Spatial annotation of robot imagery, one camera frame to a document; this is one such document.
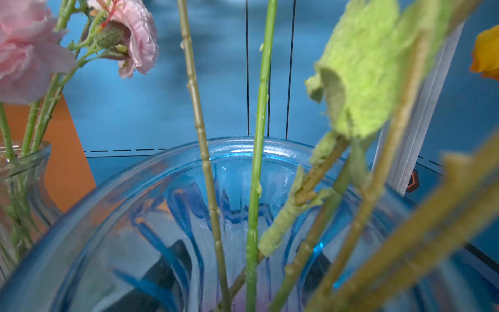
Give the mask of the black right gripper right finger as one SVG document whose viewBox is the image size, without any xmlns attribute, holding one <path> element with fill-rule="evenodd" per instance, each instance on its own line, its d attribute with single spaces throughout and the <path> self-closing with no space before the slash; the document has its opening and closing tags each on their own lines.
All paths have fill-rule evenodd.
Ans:
<svg viewBox="0 0 499 312">
<path fill-rule="evenodd" d="M 302 289 L 302 296 L 311 296 L 315 289 L 320 285 L 322 278 L 327 273 L 331 261 L 320 253 L 314 260 L 310 270 L 306 276 Z"/>
</svg>

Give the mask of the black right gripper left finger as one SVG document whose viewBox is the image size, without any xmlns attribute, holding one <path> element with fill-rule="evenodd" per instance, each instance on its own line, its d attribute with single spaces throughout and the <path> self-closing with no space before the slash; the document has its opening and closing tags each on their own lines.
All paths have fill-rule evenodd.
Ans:
<svg viewBox="0 0 499 312">
<path fill-rule="evenodd" d="M 105 307 L 105 311 L 183 311 L 182 283 L 165 256 L 161 256 L 139 280 L 115 269 L 118 279 L 132 287 Z"/>
</svg>

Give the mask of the blue purple glass vase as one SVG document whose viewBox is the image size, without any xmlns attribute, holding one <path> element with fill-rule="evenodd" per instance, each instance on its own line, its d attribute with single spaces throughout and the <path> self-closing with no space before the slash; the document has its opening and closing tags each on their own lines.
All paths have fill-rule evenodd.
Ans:
<svg viewBox="0 0 499 312">
<path fill-rule="evenodd" d="M 221 210 L 227 280 L 246 265 L 253 138 L 209 142 L 216 201 Z M 258 234 L 271 225 L 287 200 L 298 166 L 309 169 L 312 147 L 266 139 L 262 163 Z M 323 253 L 331 263 L 361 198 L 344 195 L 282 311 L 305 311 L 306 276 Z M 1 291 L 1 311 L 105 311 L 132 287 L 115 276 L 136 279 L 165 256 L 183 284 L 183 311 L 212 311 L 222 300 L 204 174 L 197 143 L 167 150 L 101 184 L 39 240 Z M 337 290 L 413 212 L 413 205 L 386 191 L 373 211 L 352 258 L 334 284 Z M 268 311 L 290 263 L 320 207 L 302 214 L 257 273 L 256 311 Z M 494 311 L 487 280 L 458 253 L 426 279 L 379 311 Z"/>
</svg>

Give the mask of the clear glass vase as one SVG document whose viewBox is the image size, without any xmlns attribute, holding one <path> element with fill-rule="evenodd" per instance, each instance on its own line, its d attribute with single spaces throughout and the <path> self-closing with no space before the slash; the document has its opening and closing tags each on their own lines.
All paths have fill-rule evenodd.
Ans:
<svg viewBox="0 0 499 312">
<path fill-rule="evenodd" d="M 13 161 L 1 146 L 1 285 L 5 285 L 35 243 L 62 216 L 45 187 L 45 169 L 51 144 L 20 157 L 14 145 Z"/>
</svg>

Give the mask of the yellow orange poppy stem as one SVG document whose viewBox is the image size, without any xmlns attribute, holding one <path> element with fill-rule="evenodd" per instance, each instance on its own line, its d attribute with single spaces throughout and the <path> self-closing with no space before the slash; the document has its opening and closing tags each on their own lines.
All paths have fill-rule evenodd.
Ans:
<svg viewBox="0 0 499 312">
<path fill-rule="evenodd" d="M 417 92 L 448 34 L 478 6 L 477 1 L 349 1 L 333 30 L 315 73 L 306 80 L 308 96 L 326 102 L 330 131 L 315 146 L 311 169 L 299 168 L 288 199 L 261 237 L 251 219 L 248 263 L 228 291 L 229 299 L 247 287 L 247 307 L 256 304 L 256 269 L 280 246 L 284 234 L 306 210 L 318 205 L 314 220 L 285 277 L 272 311 L 280 310 L 350 185 L 363 199 L 336 260 L 311 299 L 317 307 L 352 255 L 374 205 L 384 191 Z"/>
</svg>

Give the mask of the pink carnation flower stem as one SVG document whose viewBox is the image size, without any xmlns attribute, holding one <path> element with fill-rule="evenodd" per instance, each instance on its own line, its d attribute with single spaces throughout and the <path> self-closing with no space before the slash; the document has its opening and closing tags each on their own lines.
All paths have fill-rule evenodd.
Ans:
<svg viewBox="0 0 499 312">
<path fill-rule="evenodd" d="M 20 157 L 38 151 L 65 85 L 97 59 L 118 63 L 123 79 L 147 74 L 159 44 L 143 1 L 1 2 L 1 104 L 29 108 Z"/>
</svg>

